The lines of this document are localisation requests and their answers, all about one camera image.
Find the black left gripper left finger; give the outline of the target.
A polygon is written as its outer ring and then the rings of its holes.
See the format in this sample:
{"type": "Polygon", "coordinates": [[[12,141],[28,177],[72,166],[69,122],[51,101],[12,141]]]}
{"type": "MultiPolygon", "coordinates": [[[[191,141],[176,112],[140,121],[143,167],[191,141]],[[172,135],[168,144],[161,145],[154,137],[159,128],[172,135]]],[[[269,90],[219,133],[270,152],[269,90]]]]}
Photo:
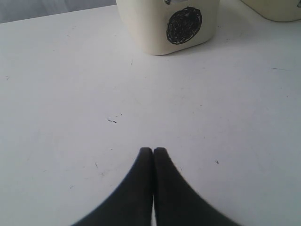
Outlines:
{"type": "Polygon", "coordinates": [[[148,147],[140,149],[125,178],[77,226],[150,226],[153,205],[154,158],[148,147]]]}

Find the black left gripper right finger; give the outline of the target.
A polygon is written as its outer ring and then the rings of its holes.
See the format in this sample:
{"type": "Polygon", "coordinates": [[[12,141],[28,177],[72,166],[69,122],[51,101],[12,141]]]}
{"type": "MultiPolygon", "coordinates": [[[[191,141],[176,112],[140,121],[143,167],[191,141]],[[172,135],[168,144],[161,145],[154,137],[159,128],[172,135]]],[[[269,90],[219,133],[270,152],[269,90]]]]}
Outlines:
{"type": "Polygon", "coordinates": [[[181,176],[167,150],[153,152],[154,204],[158,226],[237,226],[203,200],[181,176]]]}

